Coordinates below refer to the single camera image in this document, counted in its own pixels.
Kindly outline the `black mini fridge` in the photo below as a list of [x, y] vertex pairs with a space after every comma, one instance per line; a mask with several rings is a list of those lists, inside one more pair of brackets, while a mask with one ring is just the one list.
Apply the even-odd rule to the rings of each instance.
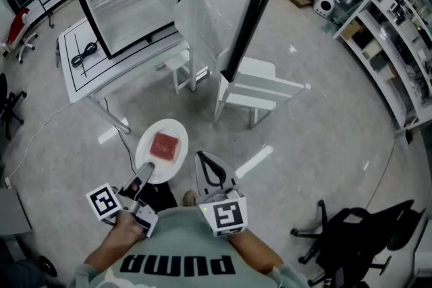
[[268, 0], [79, 0], [108, 58], [169, 27], [215, 74], [233, 80]]

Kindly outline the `black swivel chair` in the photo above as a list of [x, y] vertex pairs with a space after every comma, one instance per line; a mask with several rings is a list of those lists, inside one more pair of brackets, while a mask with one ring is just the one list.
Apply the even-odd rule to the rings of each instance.
[[11, 140], [11, 120], [16, 119], [20, 125], [24, 124], [24, 120], [14, 112], [14, 107], [21, 98], [26, 97], [27, 93], [23, 90], [18, 94], [8, 92], [7, 78], [4, 73], [0, 74], [0, 124], [5, 128], [5, 137], [8, 141]]

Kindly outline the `person's beige shoe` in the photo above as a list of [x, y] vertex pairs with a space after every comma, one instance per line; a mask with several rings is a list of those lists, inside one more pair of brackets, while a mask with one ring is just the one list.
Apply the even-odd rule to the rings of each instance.
[[196, 201], [198, 199], [198, 195], [193, 190], [188, 190], [183, 197], [183, 206], [192, 207], [196, 206]]

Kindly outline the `person's green shirt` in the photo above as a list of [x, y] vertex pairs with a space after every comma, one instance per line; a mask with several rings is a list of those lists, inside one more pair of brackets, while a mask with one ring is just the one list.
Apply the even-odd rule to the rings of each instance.
[[154, 233], [99, 272], [77, 267], [67, 288], [308, 288], [289, 264], [263, 275], [251, 268], [227, 240], [214, 237], [196, 207], [159, 215]]

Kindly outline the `small white stool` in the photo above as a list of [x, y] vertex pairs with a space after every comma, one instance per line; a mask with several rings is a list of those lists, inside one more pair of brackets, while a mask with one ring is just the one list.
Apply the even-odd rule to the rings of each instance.
[[181, 89], [185, 88], [189, 84], [191, 77], [189, 60], [189, 49], [185, 49], [165, 62], [165, 66], [171, 71], [174, 92], [176, 95], [180, 93]]

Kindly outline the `person's left hand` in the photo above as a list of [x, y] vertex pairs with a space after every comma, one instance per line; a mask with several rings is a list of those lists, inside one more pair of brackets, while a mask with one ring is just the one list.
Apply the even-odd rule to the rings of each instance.
[[111, 233], [122, 243], [136, 243], [144, 239], [144, 230], [135, 221], [134, 215], [123, 210], [117, 213]]

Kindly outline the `red meat slice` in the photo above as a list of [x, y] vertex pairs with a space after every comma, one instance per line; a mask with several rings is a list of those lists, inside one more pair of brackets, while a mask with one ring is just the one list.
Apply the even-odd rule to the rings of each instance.
[[150, 154], [158, 159], [173, 161], [178, 143], [178, 138], [157, 132], [151, 144]]

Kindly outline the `black round disc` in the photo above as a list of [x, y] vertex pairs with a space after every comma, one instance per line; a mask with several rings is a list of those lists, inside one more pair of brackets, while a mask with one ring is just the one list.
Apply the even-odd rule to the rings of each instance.
[[57, 270], [52, 264], [52, 262], [45, 256], [39, 256], [38, 257], [38, 263], [41, 268], [41, 270], [49, 275], [50, 277], [56, 278], [57, 277]]

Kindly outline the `white round device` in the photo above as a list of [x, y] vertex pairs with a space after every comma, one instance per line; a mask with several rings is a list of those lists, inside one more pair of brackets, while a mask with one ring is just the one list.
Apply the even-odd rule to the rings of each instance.
[[338, 2], [338, 0], [314, 0], [313, 10], [321, 17], [328, 18], [333, 12], [335, 4]]

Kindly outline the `white shelving unit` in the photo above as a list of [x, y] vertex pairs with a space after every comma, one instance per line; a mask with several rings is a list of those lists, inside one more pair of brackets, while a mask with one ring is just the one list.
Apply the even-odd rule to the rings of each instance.
[[335, 23], [385, 97], [398, 130], [432, 121], [432, 0], [362, 0]]

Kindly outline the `person's black trousers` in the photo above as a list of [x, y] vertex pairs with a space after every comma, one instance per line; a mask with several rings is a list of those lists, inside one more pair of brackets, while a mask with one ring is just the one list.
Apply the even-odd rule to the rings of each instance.
[[148, 204], [156, 213], [178, 206], [167, 181], [161, 184], [147, 183], [139, 193], [138, 199]]

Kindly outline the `white table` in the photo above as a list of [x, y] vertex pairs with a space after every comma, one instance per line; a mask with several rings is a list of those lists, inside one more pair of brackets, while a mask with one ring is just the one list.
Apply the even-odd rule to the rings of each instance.
[[174, 27], [162, 30], [153, 42], [142, 41], [109, 59], [98, 43], [96, 53], [75, 68], [72, 58], [84, 51], [90, 42], [96, 42], [90, 22], [83, 18], [62, 32], [58, 38], [61, 66], [71, 103], [83, 102], [103, 119], [129, 134], [131, 129], [112, 115], [100, 100], [143, 74], [156, 70], [158, 65], [180, 54], [188, 43]]

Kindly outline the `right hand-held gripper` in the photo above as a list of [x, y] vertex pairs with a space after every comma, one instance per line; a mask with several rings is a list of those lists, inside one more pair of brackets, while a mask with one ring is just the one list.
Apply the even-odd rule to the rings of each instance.
[[215, 237], [241, 233], [248, 226], [246, 197], [237, 184], [234, 168], [211, 154], [195, 156], [197, 206]]

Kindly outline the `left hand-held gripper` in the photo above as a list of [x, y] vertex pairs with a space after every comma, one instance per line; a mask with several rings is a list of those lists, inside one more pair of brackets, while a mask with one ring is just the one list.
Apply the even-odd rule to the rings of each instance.
[[87, 193], [86, 199], [96, 218], [114, 226], [117, 214], [120, 211], [128, 212], [133, 216], [135, 223], [143, 228], [144, 236], [150, 237], [158, 216], [148, 204], [136, 199], [132, 194], [140, 193], [154, 170], [155, 164], [147, 162], [123, 188], [118, 189], [105, 183]]

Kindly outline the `white plate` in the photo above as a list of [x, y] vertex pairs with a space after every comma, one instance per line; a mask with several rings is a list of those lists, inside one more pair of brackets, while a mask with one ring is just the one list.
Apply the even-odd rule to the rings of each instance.
[[[158, 133], [178, 140], [171, 160], [155, 156], [151, 152], [151, 146]], [[152, 124], [139, 140], [135, 153], [135, 165], [139, 169], [143, 164], [152, 162], [155, 168], [148, 182], [153, 185], [162, 184], [178, 173], [187, 153], [188, 134], [185, 127], [175, 119], [162, 119]]]

